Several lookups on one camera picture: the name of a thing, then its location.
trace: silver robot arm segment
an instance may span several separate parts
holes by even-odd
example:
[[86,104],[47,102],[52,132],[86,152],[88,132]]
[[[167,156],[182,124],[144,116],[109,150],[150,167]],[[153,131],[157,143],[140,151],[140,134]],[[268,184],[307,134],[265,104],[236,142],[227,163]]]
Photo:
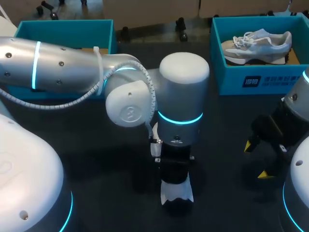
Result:
[[[86,93],[98,81],[95,53],[19,38],[0,37],[0,82],[58,93]],[[130,55],[102,56],[105,72]]]

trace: screw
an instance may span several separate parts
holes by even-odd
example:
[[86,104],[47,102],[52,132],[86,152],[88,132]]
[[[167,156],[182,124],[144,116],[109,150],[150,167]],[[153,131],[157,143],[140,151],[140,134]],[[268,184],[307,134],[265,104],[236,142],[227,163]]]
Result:
[[293,94],[293,96],[291,97],[291,100],[292,100],[292,101],[296,101],[296,100],[297,100],[297,94],[296,94],[296,93]]

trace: dark tabletop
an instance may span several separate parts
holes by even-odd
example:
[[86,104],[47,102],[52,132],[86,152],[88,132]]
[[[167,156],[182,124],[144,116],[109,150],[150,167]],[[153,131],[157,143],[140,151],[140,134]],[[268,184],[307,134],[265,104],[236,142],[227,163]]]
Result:
[[[196,53],[210,63],[207,42],[119,45],[119,53],[136,56],[147,69],[180,51]],[[190,169],[195,202],[186,213],[161,206],[158,168],[146,129],[114,125],[104,102],[89,100],[52,112],[4,103],[17,122],[59,154],[82,231],[279,232],[282,188],[248,189],[241,170],[252,157],[243,152],[251,122],[258,114],[270,114],[280,97],[219,96],[211,70],[200,138],[192,148],[197,159]],[[268,147],[259,151],[259,156],[270,152]]]

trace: white sneaker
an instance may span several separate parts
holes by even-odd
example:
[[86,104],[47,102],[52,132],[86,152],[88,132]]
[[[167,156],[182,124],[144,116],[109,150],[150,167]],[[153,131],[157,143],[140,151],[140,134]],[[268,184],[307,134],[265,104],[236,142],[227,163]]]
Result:
[[233,37],[233,40],[221,44],[225,59],[244,65],[253,59],[270,64],[285,64],[285,56],[292,47],[292,35],[285,32],[282,35],[270,34],[264,29],[246,32],[243,37]]

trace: blue box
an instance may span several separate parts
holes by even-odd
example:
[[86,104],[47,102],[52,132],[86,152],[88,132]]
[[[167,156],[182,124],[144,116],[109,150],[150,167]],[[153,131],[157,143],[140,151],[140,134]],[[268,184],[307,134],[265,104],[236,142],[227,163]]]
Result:
[[[113,20],[50,20],[23,21],[15,34],[23,38],[70,48],[107,48],[109,54],[117,53],[117,40]],[[8,87],[9,92],[22,100],[26,99],[71,99],[79,94],[33,92],[22,87]]]
[[[259,29],[272,34],[290,31],[292,48],[300,64],[228,66],[221,43]],[[220,95],[285,94],[309,65],[309,27],[301,16],[214,18],[211,60]]]

